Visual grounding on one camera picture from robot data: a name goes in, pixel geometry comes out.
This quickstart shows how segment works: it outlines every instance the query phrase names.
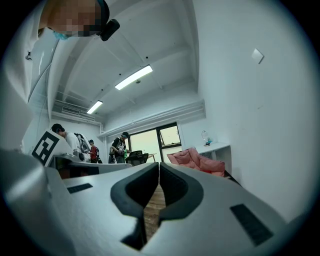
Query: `floor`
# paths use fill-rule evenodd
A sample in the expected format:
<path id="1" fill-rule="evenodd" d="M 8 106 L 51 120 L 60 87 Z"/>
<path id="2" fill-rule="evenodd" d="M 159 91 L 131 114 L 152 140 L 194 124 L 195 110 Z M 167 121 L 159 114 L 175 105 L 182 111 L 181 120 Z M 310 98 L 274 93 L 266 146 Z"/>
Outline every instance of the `floor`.
<path id="1" fill-rule="evenodd" d="M 148 241 L 158 229 L 159 212 L 163 208 L 166 208 L 165 195 L 161 186 L 158 184 L 143 211 L 146 239 Z"/>

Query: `man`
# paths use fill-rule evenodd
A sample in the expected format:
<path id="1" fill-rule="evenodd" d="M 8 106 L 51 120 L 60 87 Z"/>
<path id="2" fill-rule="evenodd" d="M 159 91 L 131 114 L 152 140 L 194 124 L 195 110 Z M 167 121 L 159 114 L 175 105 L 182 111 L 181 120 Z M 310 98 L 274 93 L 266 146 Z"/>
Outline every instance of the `man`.
<path id="1" fill-rule="evenodd" d="M 74 151 L 76 149 L 80 149 L 80 143 L 76 135 L 74 135 L 72 132 L 65 131 L 65 129 L 61 126 L 59 123 L 55 123 L 51 130 L 60 135 L 61 137 L 64 137 L 66 142 L 69 144 L 70 148 Z"/>
<path id="2" fill-rule="evenodd" d="M 90 161 L 92 164 L 96 164 L 98 161 L 98 157 L 97 157 L 97 147 L 94 145 L 94 141 L 92 139 L 89 140 L 91 149 L 90 149 Z"/>
<path id="3" fill-rule="evenodd" d="M 125 149 L 126 147 L 126 139 L 130 137 L 129 133 L 126 131 L 121 134 L 120 137 L 115 138 L 112 143 L 111 148 L 114 151 L 114 156 L 117 164 L 125 164 Z"/>
<path id="4" fill-rule="evenodd" d="M 50 28 L 60 39 L 100 35 L 109 15 L 104 0 L 46 0 L 25 19 L 0 64 L 0 102 L 6 106 L 6 111 L 0 113 L 0 123 L 11 122 L 11 125 L 0 126 L 0 148 L 18 149 L 32 121 L 33 114 L 27 106 L 31 92 L 32 50 L 43 29 Z"/>

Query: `ceiling light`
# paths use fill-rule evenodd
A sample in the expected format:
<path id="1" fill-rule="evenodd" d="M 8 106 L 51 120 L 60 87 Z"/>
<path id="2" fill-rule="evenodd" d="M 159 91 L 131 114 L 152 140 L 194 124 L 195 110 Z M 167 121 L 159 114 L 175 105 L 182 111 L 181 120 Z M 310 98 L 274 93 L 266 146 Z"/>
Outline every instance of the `ceiling light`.
<path id="1" fill-rule="evenodd" d="M 152 71 L 153 70 L 150 65 L 145 66 L 144 68 L 130 75 L 128 78 L 126 78 L 121 83 L 116 85 L 115 88 L 117 88 L 118 90 L 121 90 L 122 88 L 126 87 L 127 85 L 131 84 L 134 81 L 137 81 L 139 78 L 142 78 L 143 76 L 145 76 L 146 74 L 149 74 Z"/>
<path id="2" fill-rule="evenodd" d="M 102 101 L 98 100 L 93 106 L 92 108 L 89 109 L 89 111 L 87 112 L 88 114 L 92 114 L 97 108 L 99 108 L 102 105 Z"/>

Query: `ceiling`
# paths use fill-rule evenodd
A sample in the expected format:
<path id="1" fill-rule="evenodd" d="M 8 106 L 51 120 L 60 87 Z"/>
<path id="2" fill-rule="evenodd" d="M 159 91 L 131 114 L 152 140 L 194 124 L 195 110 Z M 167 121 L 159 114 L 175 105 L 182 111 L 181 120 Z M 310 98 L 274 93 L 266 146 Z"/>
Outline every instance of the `ceiling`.
<path id="1" fill-rule="evenodd" d="M 69 54 L 55 106 L 86 112 L 97 100 L 106 116 L 184 85 L 198 84 L 198 34 L 192 0 L 107 0 L 120 29 L 106 42 L 80 38 Z M 122 90 L 115 86 L 150 65 L 153 72 Z"/>

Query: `pink bean bag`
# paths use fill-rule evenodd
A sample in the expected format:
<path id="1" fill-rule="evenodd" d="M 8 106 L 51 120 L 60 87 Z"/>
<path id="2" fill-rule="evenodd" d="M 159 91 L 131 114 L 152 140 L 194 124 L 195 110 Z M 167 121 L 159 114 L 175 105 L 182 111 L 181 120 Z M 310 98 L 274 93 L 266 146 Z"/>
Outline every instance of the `pink bean bag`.
<path id="1" fill-rule="evenodd" d="M 202 172 L 224 177 L 225 163 L 200 155 L 193 147 L 174 154 L 167 154 L 172 164 L 197 169 Z"/>

